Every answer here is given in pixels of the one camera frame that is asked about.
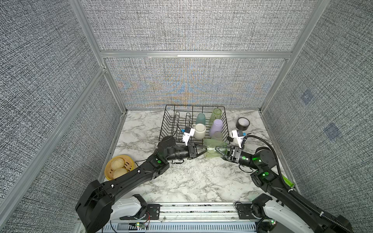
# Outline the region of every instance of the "steamed bun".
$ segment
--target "steamed bun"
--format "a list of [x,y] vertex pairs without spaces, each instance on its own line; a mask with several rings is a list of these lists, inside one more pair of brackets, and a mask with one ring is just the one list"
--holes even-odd
[[124,167],[124,160],[122,158],[116,158],[112,161],[112,170],[115,171],[121,167]]
[[116,179],[124,174],[127,174],[127,170],[125,168],[118,168],[114,171],[113,178]]

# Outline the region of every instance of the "roll of tape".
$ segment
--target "roll of tape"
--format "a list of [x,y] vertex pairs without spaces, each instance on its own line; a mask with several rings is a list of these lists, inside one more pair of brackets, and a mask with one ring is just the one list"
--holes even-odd
[[250,121],[244,117],[238,118],[236,122],[236,128],[239,130],[247,130],[249,128]]

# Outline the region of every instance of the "teal cup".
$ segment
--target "teal cup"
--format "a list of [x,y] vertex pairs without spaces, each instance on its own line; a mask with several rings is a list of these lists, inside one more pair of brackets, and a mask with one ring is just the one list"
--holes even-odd
[[206,124],[206,116],[203,113],[198,114],[197,119],[195,120],[196,124]]

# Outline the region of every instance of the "black wire dish rack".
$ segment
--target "black wire dish rack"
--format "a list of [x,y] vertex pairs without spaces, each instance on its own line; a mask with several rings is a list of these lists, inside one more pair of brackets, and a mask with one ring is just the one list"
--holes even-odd
[[225,114],[225,107],[223,106],[200,106],[200,105],[166,105],[164,109],[162,127],[159,134],[159,141],[161,141],[166,136],[173,136],[176,138],[177,145],[184,145],[182,141],[183,132],[182,129],[185,127],[192,127],[192,124],[195,123],[197,115],[200,113],[205,114],[206,116],[206,135],[203,139],[196,139],[191,137],[189,141],[194,142],[195,144],[202,145],[203,140],[210,137],[210,128],[212,122],[210,122],[210,116],[212,111],[216,108],[221,109],[223,121],[223,141],[229,144],[227,140],[228,137],[228,122],[227,116]]

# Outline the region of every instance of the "purple cup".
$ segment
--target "purple cup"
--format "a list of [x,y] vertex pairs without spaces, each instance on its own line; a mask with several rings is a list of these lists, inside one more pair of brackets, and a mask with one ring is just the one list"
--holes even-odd
[[223,129],[223,121],[220,119],[214,120],[214,123],[212,124],[210,132],[209,132],[210,136],[214,135],[214,133],[216,132],[221,132],[222,129]]

